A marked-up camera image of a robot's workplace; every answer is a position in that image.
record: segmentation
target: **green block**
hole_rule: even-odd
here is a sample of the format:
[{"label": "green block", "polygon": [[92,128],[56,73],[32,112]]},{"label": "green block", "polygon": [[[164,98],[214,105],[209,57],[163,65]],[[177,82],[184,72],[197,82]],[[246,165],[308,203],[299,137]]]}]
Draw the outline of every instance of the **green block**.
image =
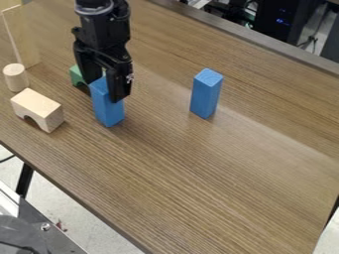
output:
[{"label": "green block", "polygon": [[83,80],[80,69],[77,65],[72,66],[69,69],[71,83],[74,86],[81,86],[86,84],[85,80]]}]

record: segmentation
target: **blue block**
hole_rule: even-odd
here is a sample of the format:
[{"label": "blue block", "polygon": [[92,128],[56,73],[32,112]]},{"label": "blue block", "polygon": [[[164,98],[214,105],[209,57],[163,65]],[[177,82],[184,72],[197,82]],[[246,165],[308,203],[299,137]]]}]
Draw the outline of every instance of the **blue block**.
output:
[{"label": "blue block", "polygon": [[220,97],[223,75],[209,68],[194,78],[190,101],[190,111],[203,119],[210,117],[216,110]]},{"label": "blue block", "polygon": [[112,127],[125,119],[124,100],[112,103],[109,97],[106,77],[89,85],[96,118],[106,127]]}]

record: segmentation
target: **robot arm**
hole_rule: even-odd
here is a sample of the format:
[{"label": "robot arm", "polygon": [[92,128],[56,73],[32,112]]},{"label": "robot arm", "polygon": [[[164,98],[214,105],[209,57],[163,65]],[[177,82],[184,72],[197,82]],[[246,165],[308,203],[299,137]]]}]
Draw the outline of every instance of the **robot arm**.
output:
[{"label": "robot arm", "polygon": [[74,54],[86,83],[100,78],[103,69],[110,98],[118,102],[131,93],[132,59],[126,50],[130,40],[130,7],[125,0],[76,0],[81,27],[75,35]]}]

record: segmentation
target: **wooden cylinder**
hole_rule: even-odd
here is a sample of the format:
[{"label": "wooden cylinder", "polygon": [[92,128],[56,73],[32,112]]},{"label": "wooden cylinder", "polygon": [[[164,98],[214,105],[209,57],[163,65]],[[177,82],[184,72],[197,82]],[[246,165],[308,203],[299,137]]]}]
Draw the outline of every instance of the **wooden cylinder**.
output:
[{"label": "wooden cylinder", "polygon": [[2,70],[8,88],[13,92],[20,92],[29,86],[25,67],[20,63],[11,63]]}]

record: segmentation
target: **table leg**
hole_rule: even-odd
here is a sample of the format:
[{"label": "table leg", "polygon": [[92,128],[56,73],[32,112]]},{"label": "table leg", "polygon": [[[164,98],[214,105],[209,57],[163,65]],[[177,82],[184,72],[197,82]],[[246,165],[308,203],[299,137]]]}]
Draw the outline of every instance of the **table leg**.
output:
[{"label": "table leg", "polygon": [[21,171],[21,175],[19,177],[19,182],[18,182],[17,189],[16,189],[16,193],[21,198],[26,198],[28,189],[31,184],[33,172],[34,170],[25,163]]}]

